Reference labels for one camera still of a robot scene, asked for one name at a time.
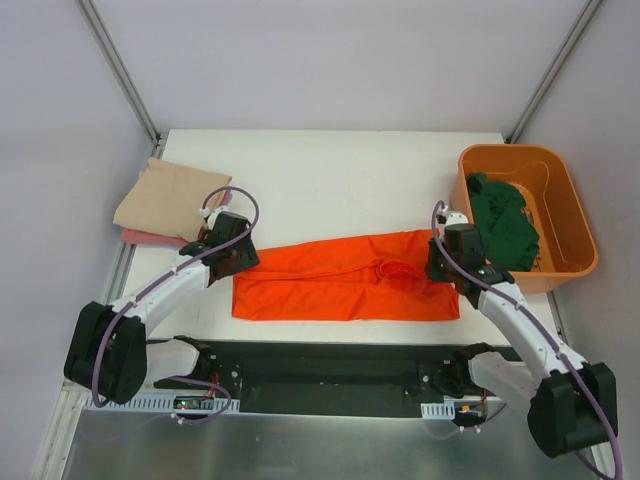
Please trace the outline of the orange t-shirt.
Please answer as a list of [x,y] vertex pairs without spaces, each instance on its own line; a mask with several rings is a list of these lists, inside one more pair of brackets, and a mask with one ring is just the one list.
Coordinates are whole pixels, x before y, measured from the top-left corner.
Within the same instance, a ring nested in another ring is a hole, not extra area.
[[431,237],[414,230],[261,250],[259,265],[233,279],[231,313],[250,321],[455,321],[458,294],[425,272]]

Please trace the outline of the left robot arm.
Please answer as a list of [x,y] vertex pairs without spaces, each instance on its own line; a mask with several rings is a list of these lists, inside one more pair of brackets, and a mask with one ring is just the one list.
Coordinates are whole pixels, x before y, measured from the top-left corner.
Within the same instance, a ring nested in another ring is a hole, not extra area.
[[127,298],[92,301],[81,309],[64,377],[89,389],[99,406],[124,404],[158,381],[179,378],[188,388],[204,387],[213,369],[208,345],[184,335],[159,343],[148,338],[188,298],[258,264],[250,221],[231,212],[216,214],[154,282]]

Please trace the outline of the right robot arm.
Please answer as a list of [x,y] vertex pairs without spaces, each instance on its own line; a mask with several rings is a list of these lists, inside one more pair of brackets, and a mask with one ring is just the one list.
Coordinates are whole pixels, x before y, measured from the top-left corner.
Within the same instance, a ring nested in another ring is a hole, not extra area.
[[433,282],[453,285],[524,364],[517,368],[488,344],[472,344],[433,375],[435,390],[456,398],[479,388],[498,395],[525,416],[534,442],[550,458],[616,443],[614,373],[603,363],[589,363],[536,317],[511,274],[486,261],[474,225],[435,232],[426,273]]

